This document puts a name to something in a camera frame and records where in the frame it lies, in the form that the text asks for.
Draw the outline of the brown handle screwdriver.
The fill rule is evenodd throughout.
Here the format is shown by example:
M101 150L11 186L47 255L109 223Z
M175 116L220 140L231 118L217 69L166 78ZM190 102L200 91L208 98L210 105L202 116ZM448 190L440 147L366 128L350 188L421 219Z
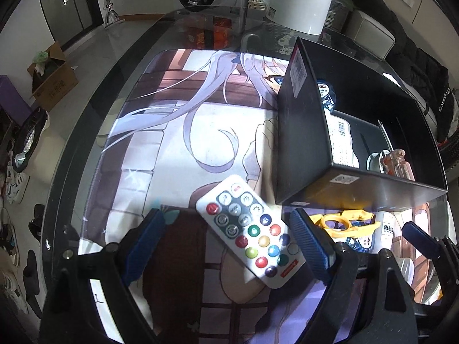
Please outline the brown handle screwdriver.
M383 123L380 120L378 120L377 123L388 145L388 150L382 151L380 154L380 164L384 172L399 178L415 181L412 167L405 159L405 151L400 148L395 149Z

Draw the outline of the white remote coloured buttons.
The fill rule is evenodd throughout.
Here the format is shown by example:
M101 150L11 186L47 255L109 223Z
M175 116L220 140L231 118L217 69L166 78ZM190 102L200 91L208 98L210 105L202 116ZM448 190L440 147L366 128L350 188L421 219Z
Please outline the white remote coloured buttons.
M224 179L195 208L267 287L283 287L305 263L292 230L239 175Z

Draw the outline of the blue tape dispenser with label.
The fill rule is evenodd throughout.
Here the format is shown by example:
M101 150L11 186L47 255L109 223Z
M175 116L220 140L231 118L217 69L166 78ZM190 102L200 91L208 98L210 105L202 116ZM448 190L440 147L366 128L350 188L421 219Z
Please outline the blue tape dispenser with label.
M317 88L320 92L320 98L325 110L328 110L330 113L334 111L336 103L336 94L331 83L326 82L325 80L317 80Z

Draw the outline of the blue round tape dispenser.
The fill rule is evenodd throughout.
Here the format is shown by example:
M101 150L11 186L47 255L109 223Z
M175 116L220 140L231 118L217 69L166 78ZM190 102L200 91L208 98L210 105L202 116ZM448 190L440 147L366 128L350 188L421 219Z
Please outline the blue round tape dispenser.
M371 233L358 238L347 237L345 243L357 252L370 253L373 248L374 234Z

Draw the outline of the yellow plastic tool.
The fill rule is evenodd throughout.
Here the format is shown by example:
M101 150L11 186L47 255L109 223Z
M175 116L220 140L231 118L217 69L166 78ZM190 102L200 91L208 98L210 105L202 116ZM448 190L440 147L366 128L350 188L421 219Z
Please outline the yellow plastic tool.
M333 239L358 239L371 236L381 223L365 210L343 210L337 214L313 214L310 220Z

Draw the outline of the black cardboard box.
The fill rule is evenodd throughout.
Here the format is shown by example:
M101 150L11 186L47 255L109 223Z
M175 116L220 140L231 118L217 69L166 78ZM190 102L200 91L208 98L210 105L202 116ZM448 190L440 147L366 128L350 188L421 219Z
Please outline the black cardboard box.
M399 211L447 192L416 100L336 50L296 41L278 118L278 204Z

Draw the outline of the white green tube in box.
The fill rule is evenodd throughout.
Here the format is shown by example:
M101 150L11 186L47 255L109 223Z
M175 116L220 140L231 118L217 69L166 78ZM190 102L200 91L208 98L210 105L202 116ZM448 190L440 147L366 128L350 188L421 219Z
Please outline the white green tube in box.
M359 168L359 160L352 148L351 127L347 120L324 111L331 142L331 153L334 164Z

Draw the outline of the white trash bin black bag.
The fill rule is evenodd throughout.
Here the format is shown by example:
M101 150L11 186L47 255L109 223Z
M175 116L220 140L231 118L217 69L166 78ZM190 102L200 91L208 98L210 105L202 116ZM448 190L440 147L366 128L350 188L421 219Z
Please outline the white trash bin black bag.
M51 184L65 139L50 125L49 113L37 107L25 120L12 148L11 163L18 174Z

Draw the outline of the black jacket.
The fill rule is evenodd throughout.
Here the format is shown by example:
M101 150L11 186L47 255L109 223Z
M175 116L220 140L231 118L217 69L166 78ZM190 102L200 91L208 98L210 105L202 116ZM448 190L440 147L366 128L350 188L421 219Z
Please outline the black jacket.
M384 0L352 0L354 6L382 24L395 39L386 62L425 100L436 118L436 141L447 140L454 116L454 96L446 67L416 46Z

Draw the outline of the anime printed desk mat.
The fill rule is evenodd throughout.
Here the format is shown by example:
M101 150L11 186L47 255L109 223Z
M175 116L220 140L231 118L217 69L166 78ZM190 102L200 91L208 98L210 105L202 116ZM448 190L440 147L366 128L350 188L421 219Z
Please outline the anime printed desk mat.
M157 55L96 139L103 149L79 252L120 241L152 209L165 233L128 284L164 343L293 343L324 284L307 269L266 287L194 212L197 199L240 175L274 201L277 95L288 61L226 50Z

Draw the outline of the purple yoga mat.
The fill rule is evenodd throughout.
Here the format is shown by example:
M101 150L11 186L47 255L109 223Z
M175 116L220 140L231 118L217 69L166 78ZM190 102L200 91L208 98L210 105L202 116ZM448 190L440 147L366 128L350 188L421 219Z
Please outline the purple yoga mat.
M20 126L32 113L30 106L17 92L7 75L0 76L0 105L9 117Z

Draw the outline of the brown cardboard box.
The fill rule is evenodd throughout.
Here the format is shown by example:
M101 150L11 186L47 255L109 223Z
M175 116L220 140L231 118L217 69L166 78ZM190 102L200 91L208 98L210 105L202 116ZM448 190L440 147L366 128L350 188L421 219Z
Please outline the brown cardboard box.
M51 111L79 83L58 42L37 52L27 69L32 78L32 96Z

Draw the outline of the red box under table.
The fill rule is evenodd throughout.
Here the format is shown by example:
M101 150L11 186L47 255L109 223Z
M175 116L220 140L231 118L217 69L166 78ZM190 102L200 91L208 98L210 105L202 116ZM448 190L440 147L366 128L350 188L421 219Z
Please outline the red box under table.
M222 50L230 46L233 21L215 15L197 15L184 20L188 47Z

